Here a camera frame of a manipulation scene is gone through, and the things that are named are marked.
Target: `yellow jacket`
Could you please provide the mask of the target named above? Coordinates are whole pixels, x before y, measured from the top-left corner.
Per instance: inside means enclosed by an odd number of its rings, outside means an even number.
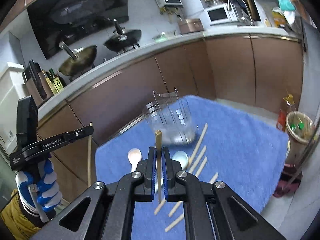
[[[0,218],[16,240],[27,240],[41,229],[36,227],[22,214],[19,205],[19,194],[15,195],[11,202],[4,208],[0,214]]]

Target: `trash bin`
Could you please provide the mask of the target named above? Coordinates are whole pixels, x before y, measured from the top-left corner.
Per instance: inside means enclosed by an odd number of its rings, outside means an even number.
[[[298,136],[291,128],[291,125],[298,124],[302,122],[304,127],[300,132],[302,133],[302,137]],[[314,132],[315,126],[313,121],[305,114],[293,111],[287,114],[285,119],[285,124],[287,126],[286,131],[289,135],[290,140],[290,151],[287,156],[285,163],[294,164],[296,168],[298,168],[299,161],[301,159],[301,154],[303,150],[306,148],[312,134]]]

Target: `white spoon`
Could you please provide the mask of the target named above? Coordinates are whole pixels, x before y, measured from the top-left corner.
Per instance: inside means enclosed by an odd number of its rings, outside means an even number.
[[[172,159],[180,162],[182,170],[185,170],[188,165],[188,155],[184,151],[177,151]],[[158,185],[155,186],[155,194],[158,192]]]
[[[142,154],[141,154],[140,150],[137,148],[132,148],[128,152],[128,159],[132,165],[130,172],[134,172],[137,169],[138,162],[141,161],[141,159],[142,159]]]

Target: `hand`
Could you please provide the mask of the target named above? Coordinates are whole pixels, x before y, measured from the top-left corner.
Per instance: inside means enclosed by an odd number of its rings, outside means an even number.
[[[60,204],[62,193],[56,182],[57,174],[54,172],[53,163],[49,160],[44,164],[45,176],[37,183],[39,189],[37,202],[42,206],[45,212],[51,211],[55,206]],[[38,211],[32,201],[28,185],[33,184],[33,177],[28,172],[19,171],[16,175],[16,183],[20,195],[20,200],[24,209],[31,215],[37,216]]]

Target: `blue towel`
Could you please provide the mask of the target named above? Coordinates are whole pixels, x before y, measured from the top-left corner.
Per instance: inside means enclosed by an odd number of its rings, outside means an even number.
[[[169,147],[171,157],[178,150],[183,150],[190,156],[207,122],[208,130],[198,154],[206,145],[205,155],[208,161],[199,179],[209,182],[218,172],[218,180],[227,183],[257,212],[261,212],[279,181],[287,151],[288,135],[247,113],[214,101],[195,96],[186,96],[185,99],[188,101],[192,120],[198,125],[199,130],[192,144]],[[139,122],[97,149],[97,179],[106,184],[118,181],[130,172],[128,151],[138,148],[142,158],[146,159],[149,146],[154,145],[155,137],[147,122]],[[152,203],[136,203],[131,239],[185,239],[183,221],[169,232],[164,231],[183,213],[181,205],[169,218],[168,213],[174,205],[175,203],[166,203],[155,216],[153,212],[158,206],[157,195]]]

